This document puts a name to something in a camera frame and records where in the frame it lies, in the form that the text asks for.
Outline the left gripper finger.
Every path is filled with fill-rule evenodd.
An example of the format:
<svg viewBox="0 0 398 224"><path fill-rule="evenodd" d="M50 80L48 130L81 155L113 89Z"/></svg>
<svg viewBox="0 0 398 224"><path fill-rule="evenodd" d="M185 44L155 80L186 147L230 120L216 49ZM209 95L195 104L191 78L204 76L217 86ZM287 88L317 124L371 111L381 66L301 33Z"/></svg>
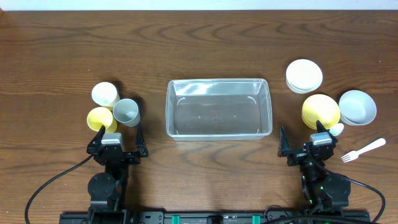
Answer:
<svg viewBox="0 0 398 224"><path fill-rule="evenodd" d="M137 125L135 145L139 152L147 152L147 146L142 135L142 127L140 123Z"/></svg>
<svg viewBox="0 0 398 224"><path fill-rule="evenodd" d="M90 146L99 146L101 145L101 140L105 134L106 128L104 125L102 125L99 129L99 131L97 132L97 134L95 135L95 137L91 140L90 142Z"/></svg>

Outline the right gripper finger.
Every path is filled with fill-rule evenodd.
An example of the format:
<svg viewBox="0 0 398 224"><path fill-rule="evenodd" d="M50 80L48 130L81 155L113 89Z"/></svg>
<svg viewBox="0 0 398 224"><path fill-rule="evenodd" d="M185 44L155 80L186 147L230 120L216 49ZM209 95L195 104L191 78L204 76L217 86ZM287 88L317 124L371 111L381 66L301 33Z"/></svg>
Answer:
<svg viewBox="0 0 398 224"><path fill-rule="evenodd" d="M280 141L277 155L278 156L288 156L290 154L290 146L287 140L287 135L283 126L280 127Z"/></svg>
<svg viewBox="0 0 398 224"><path fill-rule="evenodd" d="M329 132L329 130L324 127L324 125L321 123L320 120L316 121L316 125L317 125L317 133L327 133L332 139L334 138L334 136Z"/></svg>

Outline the yellow plastic bowl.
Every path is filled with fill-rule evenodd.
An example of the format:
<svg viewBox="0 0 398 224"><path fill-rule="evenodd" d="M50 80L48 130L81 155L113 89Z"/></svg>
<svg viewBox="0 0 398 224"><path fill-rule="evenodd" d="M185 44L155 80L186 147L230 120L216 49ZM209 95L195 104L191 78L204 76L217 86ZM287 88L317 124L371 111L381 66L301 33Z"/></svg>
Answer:
<svg viewBox="0 0 398 224"><path fill-rule="evenodd" d="M309 96L302 105L302 120L311 129L317 129L317 121L330 129L340 120L337 102L323 94Z"/></svg>

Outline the yellow plastic cup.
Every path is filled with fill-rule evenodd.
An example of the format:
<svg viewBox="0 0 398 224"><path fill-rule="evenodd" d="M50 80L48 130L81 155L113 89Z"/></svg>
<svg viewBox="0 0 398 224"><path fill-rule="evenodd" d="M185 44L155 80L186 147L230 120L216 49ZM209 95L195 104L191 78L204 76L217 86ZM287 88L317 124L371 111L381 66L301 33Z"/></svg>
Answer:
<svg viewBox="0 0 398 224"><path fill-rule="evenodd" d="M105 107L92 109L87 115L86 122L88 127L94 131L99 131L104 126L105 133L115 133L118 128L112 112Z"/></svg>

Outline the grey plastic cup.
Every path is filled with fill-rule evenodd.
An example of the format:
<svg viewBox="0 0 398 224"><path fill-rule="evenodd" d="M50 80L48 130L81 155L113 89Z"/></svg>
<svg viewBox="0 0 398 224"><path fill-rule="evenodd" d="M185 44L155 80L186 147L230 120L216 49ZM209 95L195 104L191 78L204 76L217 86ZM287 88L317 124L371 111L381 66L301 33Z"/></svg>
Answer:
<svg viewBox="0 0 398 224"><path fill-rule="evenodd" d="M113 108L113 116L116 121L128 126L135 127L141 121L138 104L132 99L119 100Z"/></svg>

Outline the grey plastic bowl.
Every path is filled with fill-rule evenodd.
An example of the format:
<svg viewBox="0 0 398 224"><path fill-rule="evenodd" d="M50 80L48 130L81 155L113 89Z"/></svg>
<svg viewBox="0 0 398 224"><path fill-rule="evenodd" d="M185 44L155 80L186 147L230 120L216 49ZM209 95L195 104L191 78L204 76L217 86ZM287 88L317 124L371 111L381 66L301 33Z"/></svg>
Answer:
<svg viewBox="0 0 398 224"><path fill-rule="evenodd" d="M365 92L350 90L339 99L340 120L350 126L364 126L371 123L377 115L374 100Z"/></svg>

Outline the white plastic cup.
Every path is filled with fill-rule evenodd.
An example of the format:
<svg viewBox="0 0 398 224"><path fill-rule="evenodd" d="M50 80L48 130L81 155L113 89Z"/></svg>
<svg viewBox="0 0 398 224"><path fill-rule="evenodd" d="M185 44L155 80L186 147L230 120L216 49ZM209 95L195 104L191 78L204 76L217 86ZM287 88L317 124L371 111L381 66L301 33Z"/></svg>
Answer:
<svg viewBox="0 0 398 224"><path fill-rule="evenodd" d="M92 100L110 111L113 110L116 103L120 100L117 88L110 82L101 82L96 84L91 91Z"/></svg>

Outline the white plastic bowl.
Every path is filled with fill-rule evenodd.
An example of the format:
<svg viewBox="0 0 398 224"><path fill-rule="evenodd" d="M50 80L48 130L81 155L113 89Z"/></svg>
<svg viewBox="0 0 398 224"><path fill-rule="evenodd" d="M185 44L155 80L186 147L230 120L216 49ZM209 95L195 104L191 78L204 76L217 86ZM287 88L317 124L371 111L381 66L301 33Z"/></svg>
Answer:
<svg viewBox="0 0 398 224"><path fill-rule="evenodd" d="M306 94L316 90L322 84L323 72L315 62L298 59L287 66L285 78L287 86L293 92Z"/></svg>

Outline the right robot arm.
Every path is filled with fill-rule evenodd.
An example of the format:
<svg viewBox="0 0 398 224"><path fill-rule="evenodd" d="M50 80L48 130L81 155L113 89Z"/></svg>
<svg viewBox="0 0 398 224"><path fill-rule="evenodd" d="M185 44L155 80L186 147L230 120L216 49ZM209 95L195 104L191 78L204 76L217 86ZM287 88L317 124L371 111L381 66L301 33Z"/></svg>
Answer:
<svg viewBox="0 0 398 224"><path fill-rule="evenodd" d="M300 149L292 149L285 129L280 128L277 155L286 157L288 166L300 167L303 194L312 204L314 212L349 205L350 182L325 170L325 161L334 155L337 142L337 138L317 121L317 133L310 136L310 141Z"/></svg>

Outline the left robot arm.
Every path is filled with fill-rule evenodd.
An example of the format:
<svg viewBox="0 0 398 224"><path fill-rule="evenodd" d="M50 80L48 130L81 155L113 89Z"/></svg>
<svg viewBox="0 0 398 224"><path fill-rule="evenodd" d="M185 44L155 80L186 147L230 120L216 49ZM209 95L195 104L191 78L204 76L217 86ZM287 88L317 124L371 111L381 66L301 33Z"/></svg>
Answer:
<svg viewBox="0 0 398 224"><path fill-rule="evenodd" d="M141 158L149 155L140 124L136 129L135 147L135 151L126 152L121 133L107 133L104 126L88 144L86 152L105 168L88 183L91 197L89 213L92 217L98 217L101 213L121 213L123 219L127 219L127 212L122 206L126 198L129 166L140 164Z"/></svg>

